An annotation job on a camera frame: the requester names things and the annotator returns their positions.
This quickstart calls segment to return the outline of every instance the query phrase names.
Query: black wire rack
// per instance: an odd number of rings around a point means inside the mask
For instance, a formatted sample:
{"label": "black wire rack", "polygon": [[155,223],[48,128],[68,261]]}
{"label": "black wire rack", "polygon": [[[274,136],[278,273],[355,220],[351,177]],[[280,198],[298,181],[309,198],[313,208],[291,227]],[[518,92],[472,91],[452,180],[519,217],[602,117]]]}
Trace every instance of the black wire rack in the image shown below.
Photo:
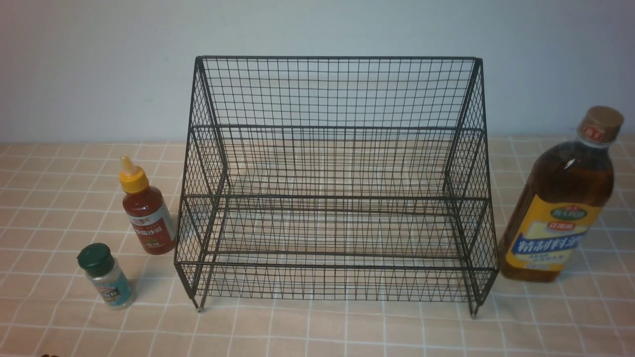
{"label": "black wire rack", "polygon": [[464,301],[498,273],[483,63],[197,57],[188,296]]}

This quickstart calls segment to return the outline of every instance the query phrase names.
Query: brown bottle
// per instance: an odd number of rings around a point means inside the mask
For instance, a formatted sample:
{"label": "brown bottle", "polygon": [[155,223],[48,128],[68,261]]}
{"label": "brown bottle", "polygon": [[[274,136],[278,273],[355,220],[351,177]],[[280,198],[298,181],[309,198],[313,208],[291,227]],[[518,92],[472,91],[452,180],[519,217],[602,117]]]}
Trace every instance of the brown bottle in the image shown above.
{"label": "brown bottle", "polygon": [[554,281],[613,192],[608,147],[624,117],[592,107],[577,130],[533,165],[498,242],[501,273],[515,280]]}
{"label": "brown bottle", "polygon": [[126,196],[123,208],[147,253],[165,254],[175,246],[176,228],[158,188],[150,186],[144,169],[128,156],[121,158],[119,182]]}

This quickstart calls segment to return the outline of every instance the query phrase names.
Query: yellow nozzle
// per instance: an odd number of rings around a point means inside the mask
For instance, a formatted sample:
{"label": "yellow nozzle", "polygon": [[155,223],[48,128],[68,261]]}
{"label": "yellow nozzle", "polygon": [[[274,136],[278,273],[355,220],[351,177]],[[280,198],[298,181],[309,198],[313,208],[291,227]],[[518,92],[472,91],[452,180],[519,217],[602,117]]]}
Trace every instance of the yellow nozzle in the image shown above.
{"label": "yellow nozzle", "polygon": [[127,155],[121,156],[119,182],[121,183],[123,191],[127,193],[137,193],[143,191],[150,185],[144,169],[139,166],[135,166]]}

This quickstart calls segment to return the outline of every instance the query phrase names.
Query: yellow label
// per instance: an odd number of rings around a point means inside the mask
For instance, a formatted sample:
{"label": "yellow label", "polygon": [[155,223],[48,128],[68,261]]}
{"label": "yellow label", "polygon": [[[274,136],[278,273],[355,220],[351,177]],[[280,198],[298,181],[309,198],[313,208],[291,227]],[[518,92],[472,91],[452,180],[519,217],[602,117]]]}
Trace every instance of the yellow label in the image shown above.
{"label": "yellow label", "polygon": [[547,203],[534,196],[506,261],[522,269],[562,270],[601,210],[578,203]]}

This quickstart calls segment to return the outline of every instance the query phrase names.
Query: wire rack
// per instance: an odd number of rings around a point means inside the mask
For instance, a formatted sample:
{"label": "wire rack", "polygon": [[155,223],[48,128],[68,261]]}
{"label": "wire rack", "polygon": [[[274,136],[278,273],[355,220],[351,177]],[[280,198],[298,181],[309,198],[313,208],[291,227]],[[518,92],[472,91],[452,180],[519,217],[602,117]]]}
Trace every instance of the wire rack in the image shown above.
{"label": "wire rack", "polygon": [[479,58],[198,57],[175,265],[207,296],[465,301],[498,273]]}

